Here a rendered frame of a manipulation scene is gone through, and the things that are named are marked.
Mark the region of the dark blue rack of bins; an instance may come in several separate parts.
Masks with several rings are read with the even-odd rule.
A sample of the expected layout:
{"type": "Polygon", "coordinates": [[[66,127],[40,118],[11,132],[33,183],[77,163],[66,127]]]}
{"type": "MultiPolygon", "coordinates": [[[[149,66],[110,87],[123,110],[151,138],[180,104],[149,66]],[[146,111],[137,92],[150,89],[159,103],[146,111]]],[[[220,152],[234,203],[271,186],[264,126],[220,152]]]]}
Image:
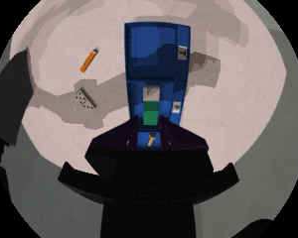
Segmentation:
{"type": "Polygon", "coordinates": [[[124,23],[129,117],[138,115],[136,151],[161,151],[160,115],[180,125],[188,81],[190,49],[191,26],[167,22],[124,23]],[[143,85],[160,86],[157,125],[143,125],[143,85]],[[151,133],[155,133],[157,137],[148,146],[151,133]]]}

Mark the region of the white domino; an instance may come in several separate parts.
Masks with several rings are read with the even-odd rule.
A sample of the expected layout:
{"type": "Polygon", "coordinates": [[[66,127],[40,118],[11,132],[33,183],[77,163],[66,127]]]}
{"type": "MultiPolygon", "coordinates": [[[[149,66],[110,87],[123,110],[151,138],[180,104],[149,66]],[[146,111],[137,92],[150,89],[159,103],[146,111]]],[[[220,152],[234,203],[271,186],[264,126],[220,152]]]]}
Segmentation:
{"type": "Polygon", "coordinates": [[[74,98],[88,114],[96,108],[95,104],[82,89],[75,95],[74,98]]]}

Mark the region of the orange cylinder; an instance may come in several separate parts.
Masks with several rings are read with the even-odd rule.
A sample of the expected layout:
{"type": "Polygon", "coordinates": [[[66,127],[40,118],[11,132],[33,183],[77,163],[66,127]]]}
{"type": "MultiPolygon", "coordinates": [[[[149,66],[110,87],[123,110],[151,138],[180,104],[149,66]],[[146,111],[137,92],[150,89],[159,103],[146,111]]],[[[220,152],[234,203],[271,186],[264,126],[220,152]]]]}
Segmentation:
{"type": "Polygon", "coordinates": [[[87,67],[89,66],[89,64],[93,60],[93,58],[96,56],[96,54],[97,54],[97,51],[96,50],[92,50],[92,52],[89,54],[89,56],[87,57],[87,59],[83,63],[82,67],[80,68],[80,71],[81,72],[85,72],[85,70],[87,69],[87,67]]]}

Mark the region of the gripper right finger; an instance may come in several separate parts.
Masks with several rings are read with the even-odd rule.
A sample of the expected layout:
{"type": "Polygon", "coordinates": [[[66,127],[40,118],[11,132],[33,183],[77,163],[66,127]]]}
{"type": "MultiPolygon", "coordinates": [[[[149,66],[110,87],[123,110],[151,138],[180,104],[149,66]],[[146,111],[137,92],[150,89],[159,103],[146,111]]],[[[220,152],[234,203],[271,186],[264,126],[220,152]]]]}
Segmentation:
{"type": "Polygon", "coordinates": [[[206,140],[191,131],[171,122],[160,115],[159,119],[161,151],[178,151],[192,149],[206,149],[206,140]],[[170,142],[170,143],[169,143],[170,142]]]}

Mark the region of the brass hex bolt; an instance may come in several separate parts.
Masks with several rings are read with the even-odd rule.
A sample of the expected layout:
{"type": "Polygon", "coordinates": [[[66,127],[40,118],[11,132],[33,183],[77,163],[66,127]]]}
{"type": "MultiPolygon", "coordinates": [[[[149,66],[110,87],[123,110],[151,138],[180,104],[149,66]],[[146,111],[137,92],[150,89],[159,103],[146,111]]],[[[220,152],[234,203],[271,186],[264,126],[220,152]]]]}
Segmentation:
{"type": "Polygon", "coordinates": [[[155,133],[151,133],[151,134],[149,135],[149,137],[150,137],[150,139],[149,139],[149,142],[148,142],[147,145],[148,145],[148,146],[151,146],[153,140],[156,138],[156,134],[155,134],[155,133]]]}

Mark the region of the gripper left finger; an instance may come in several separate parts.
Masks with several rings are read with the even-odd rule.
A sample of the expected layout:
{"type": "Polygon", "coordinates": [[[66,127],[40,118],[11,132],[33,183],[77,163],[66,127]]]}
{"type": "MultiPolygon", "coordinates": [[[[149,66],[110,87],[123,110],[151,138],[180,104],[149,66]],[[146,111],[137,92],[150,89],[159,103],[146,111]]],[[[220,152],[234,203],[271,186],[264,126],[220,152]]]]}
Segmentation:
{"type": "Polygon", "coordinates": [[[94,147],[136,151],[138,137],[138,115],[93,138],[89,144],[94,147]],[[127,144],[128,142],[128,144],[127,144]]]}

